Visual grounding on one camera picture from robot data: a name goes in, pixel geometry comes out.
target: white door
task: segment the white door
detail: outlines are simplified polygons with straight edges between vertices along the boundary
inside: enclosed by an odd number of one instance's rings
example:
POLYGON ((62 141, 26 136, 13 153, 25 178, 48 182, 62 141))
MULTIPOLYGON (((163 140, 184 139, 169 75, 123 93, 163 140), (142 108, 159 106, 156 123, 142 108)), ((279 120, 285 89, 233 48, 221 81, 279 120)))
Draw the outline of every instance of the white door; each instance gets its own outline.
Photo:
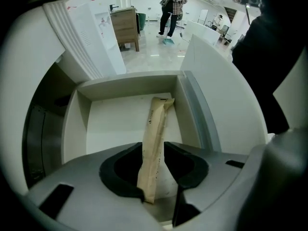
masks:
POLYGON ((191 14, 189 12, 183 12, 183 25, 187 25, 187 22, 191 20, 191 14))
POLYGON ((198 23, 203 24, 203 25, 205 24, 207 13, 208 13, 208 10, 201 10, 198 23))

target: white plastic machine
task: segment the white plastic machine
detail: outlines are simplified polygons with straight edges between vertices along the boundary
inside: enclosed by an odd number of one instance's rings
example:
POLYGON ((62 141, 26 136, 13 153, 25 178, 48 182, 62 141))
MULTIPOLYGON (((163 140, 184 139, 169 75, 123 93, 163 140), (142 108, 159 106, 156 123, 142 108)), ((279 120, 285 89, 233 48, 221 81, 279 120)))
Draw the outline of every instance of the white plastic machine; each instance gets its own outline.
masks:
POLYGON ((134 220, 131 222, 134 223, 130 227, 132 229, 160 230, 163 223, 171 223, 172 219, 174 226, 178 226, 185 221, 181 216, 191 218, 180 209, 177 218, 173 218, 175 206, 181 202, 178 200, 180 196, 193 201, 195 211, 200 213, 236 179, 250 153, 254 155, 250 160, 260 161, 263 150, 251 150, 267 142, 262 112, 245 79, 215 48, 193 36, 180 71, 133 73, 80 84, 71 96, 64 119, 64 166, 31 188, 27 197, 41 210, 47 210, 47 215, 76 230, 104 229, 115 220, 122 229, 127 225, 124 221, 127 218, 134 220), (185 161, 186 153, 189 153, 203 159, 199 167, 208 174, 202 180, 196 176, 200 180, 198 183, 187 183, 199 187, 190 189, 185 185, 183 190, 183 179, 175 175, 170 179, 160 173, 156 204, 150 205, 142 204, 139 198, 117 196, 114 193, 118 190, 112 186, 116 180, 112 180, 110 185, 100 172, 108 172, 107 175, 112 176, 114 167, 111 166, 109 171, 110 168, 102 164, 114 163, 108 160, 113 160, 120 153, 127 160, 123 164, 126 165, 124 171, 132 170, 131 175, 136 175, 140 164, 137 160, 142 147, 140 142, 154 96, 175 98, 175 104, 168 112, 164 135, 165 163, 170 172, 172 168, 168 159, 189 168, 190 162, 185 161), (227 165, 228 161, 240 167, 227 165), (224 179, 222 185, 216 186, 215 193, 207 200, 198 202, 196 197, 203 191, 209 191, 207 186, 214 186, 217 177, 224 179), (67 201, 61 211, 49 212, 48 203, 57 205, 52 196, 62 191, 67 194, 67 201), (95 214, 103 205, 108 206, 112 218, 95 214), (125 217, 130 208, 136 209, 131 213, 133 215, 125 217))
MULTIPOLYGON (((102 230, 115 223, 119 225, 118 229, 161 230, 159 223, 171 220, 178 230, 203 230, 205 223, 211 230, 234 228, 262 166, 262 145, 268 142, 258 102, 235 66, 208 43, 193 36, 180 71, 125 74, 80 84, 71 96, 64 119, 64 165, 29 190, 22 168, 22 128, 39 82, 65 48, 42 8, 20 17, 15 26, 4 46, 5 58, 1 60, 6 69, 0 75, 0 128, 6 135, 1 137, 1 165, 12 189, 26 196, 26 205, 34 216, 56 229, 69 227, 81 231, 102 230), (33 28, 30 22, 35 19, 39 23, 33 28), (33 37, 35 44, 22 44, 25 39, 33 37), (38 51, 42 57, 34 57, 38 51), (26 71, 20 70, 22 63, 26 71), (131 153, 140 155, 138 143, 142 141, 149 101, 160 95, 176 100, 167 121, 165 152, 169 155, 165 155, 165 159, 177 156, 179 160, 173 160, 174 165, 166 161, 166 165, 172 171, 179 165, 191 163, 187 161, 190 158, 196 165, 201 165, 202 172, 195 174, 191 171, 195 175, 192 179, 198 179, 193 182, 185 182, 182 177, 172 174, 177 191, 176 195, 167 196, 167 207, 171 210, 168 220, 160 219, 157 209, 144 206, 142 196, 121 196, 123 193, 119 193, 101 174, 108 172, 107 175, 111 176, 114 167, 100 170, 106 167, 106 163, 112 166, 124 156, 132 159, 128 160, 128 166, 138 158, 130 156, 131 153), (54 192, 66 197, 61 201, 50 198, 54 192), (48 203, 53 203, 56 208, 50 208, 48 203), (187 217, 195 218, 178 226, 187 217)), ((289 103, 283 102, 292 94, 283 90, 291 88, 300 96, 307 97, 307 89, 303 88, 308 79, 303 78, 307 76, 304 66, 307 66, 306 49, 276 93, 277 99, 285 105, 282 109, 292 128, 307 126, 307 120, 298 119, 298 116, 305 117, 307 100, 293 98, 293 105, 297 107, 293 110, 289 103)), ((286 145, 288 142, 294 144, 294 133, 298 139, 305 135, 305 132, 295 130, 277 137, 269 144, 270 150, 276 152, 275 148, 279 148, 282 141, 286 145)), ((284 155, 292 153, 288 151, 290 148, 294 147, 287 146, 284 155)), ((136 170, 135 167, 130 167, 130 170, 136 170)))

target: white floor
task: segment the white floor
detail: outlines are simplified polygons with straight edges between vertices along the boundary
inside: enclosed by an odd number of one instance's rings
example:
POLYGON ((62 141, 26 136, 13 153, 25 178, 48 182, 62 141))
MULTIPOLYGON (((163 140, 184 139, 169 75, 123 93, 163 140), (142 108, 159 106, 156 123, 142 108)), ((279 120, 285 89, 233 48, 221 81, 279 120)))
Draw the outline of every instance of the white floor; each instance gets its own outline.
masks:
MULTIPOLYGON (((158 71, 158 70, 179 70, 183 62, 189 43, 180 37, 180 28, 176 28, 172 37, 174 45, 162 43, 164 37, 157 38, 159 32, 158 22, 146 22, 144 30, 141 31, 139 40, 140 51, 136 52, 135 45, 131 44, 128 51, 122 51, 122 57, 127 73, 158 71)), ((217 43, 217 50, 222 56, 226 56, 226 46, 217 43)))

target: white panel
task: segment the white panel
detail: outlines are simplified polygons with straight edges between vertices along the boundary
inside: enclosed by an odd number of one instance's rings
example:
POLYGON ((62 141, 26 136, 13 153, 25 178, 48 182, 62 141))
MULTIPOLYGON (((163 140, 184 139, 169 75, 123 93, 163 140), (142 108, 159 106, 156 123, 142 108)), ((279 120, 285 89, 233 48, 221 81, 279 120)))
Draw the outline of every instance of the white panel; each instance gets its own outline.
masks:
POLYGON ((226 153, 249 154, 268 141, 257 99, 238 69, 215 48, 193 36, 181 70, 194 74, 211 110, 226 153))
POLYGON ((215 46, 219 37, 220 33, 212 30, 211 28, 201 25, 199 23, 188 21, 187 26, 185 29, 185 38, 186 40, 190 40, 192 35, 195 34, 196 36, 206 40, 209 44, 215 46))
POLYGON ((152 71, 117 75, 91 80, 78 86, 85 97, 92 101, 170 92, 182 71, 152 71))
POLYGON ((65 51, 62 55, 61 61, 58 66, 70 77, 76 84, 83 83, 91 80, 81 67, 76 67, 79 64, 69 51, 65 51))
POLYGON ((125 74, 126 68, 107 7, 91 1, 71 9, 69 15, 100 74, 104 77, 125 74))
POLYGON ((90 107, 91 101, 78 91, 74 91, 63 122, 62 164, 86 154, 90 107))
POLYGON ((233 37, 237 33, 237 31, 240 29, 241 24, 243 23, 244 18, 246 17, 246 13, 243 13, 241 11, 237 11, 232 24, 228 30, 228 34, 233 37))
POLYGON ((303 49, 295 66, 274 92, 291 128, 308 126, 308 56, 303 49))
POLYGON ((38 7, 17 18, 2 50, 1 166, 12 189, 25 194, 22 137, 26 114, 40 81, 65 49, 43 8, 38 7))
MULTIPOLYGON (((171 98, 171 94, 148 94, 93 102, 88 122, 87 154, 141 142, 153 97, 171 98)), ((168 110, 164 140, 182 142, 174 106, 168 110)))
MULTIPOLYGON (((85 77, 87 76, 90 79, 103 77, 96 69, 93 61, 85 51, 81 40, 77 36, 77 32, 69 17, 65 3, 63 1, 46 3, 43 5, 43 8, 59 39, 78 63, 75 68, 83 70, 85 77)), ((73 72, 72 74, 68 74, 68 76, 71 77, 76 71, 75 68, 69 66, 68 69, 63 70, 66 73, 73 72)))

